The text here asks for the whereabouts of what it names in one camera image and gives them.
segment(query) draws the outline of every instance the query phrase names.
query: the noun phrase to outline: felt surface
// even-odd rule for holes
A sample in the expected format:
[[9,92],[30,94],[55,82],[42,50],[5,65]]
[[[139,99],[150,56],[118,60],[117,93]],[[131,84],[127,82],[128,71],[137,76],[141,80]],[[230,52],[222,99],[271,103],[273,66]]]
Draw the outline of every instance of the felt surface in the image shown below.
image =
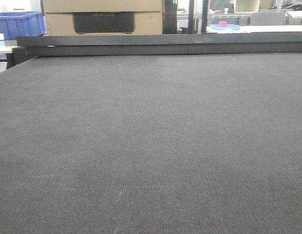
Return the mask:
[[7,233],[302,234],[302,54],[0,73]]

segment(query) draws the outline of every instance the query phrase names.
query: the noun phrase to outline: black label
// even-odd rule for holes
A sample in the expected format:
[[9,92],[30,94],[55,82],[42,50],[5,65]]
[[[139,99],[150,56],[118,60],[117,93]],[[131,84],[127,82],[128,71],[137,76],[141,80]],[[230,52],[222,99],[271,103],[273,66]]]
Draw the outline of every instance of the black label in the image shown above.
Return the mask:
[[132,33],[135,31],[134,12],[73,13],[76,33]]

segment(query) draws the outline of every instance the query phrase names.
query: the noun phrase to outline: white wall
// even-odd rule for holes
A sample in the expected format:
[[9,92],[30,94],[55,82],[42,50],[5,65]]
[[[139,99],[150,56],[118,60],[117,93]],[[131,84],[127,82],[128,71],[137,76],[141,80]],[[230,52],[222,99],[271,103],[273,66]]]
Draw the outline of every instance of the white wall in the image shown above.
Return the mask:
[[31,11],[30,0],[0,0],[0,12],[1,5],[7,5],[9,11],[13,11],[13,8],[22,8],[25,11]]
[[[202,9],[203,0],[195,0],[194,13],[200,14]],[[184,8],[186,11],[189,10],[189,0],[179,0],[178,8]]]

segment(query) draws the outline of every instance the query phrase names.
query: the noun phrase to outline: blue plastic crate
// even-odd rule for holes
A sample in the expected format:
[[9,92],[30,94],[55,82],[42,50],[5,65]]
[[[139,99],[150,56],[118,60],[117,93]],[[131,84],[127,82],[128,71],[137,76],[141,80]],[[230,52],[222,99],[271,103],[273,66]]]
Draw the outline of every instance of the blue plastic crate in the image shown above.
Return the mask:
[[0,33],[5,40],[42,35],[45,33],[44,18],[40,11],[1,12]]

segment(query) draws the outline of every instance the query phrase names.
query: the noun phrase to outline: gray chair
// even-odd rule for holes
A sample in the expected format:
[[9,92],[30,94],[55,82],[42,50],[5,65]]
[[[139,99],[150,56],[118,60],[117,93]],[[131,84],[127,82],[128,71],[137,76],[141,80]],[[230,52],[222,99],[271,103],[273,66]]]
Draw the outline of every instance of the gray chair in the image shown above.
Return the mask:
[[266,25],[285,25],[286,16],[284,12],[277,11],[259,11],[250,17],[250,25],[266,26]]

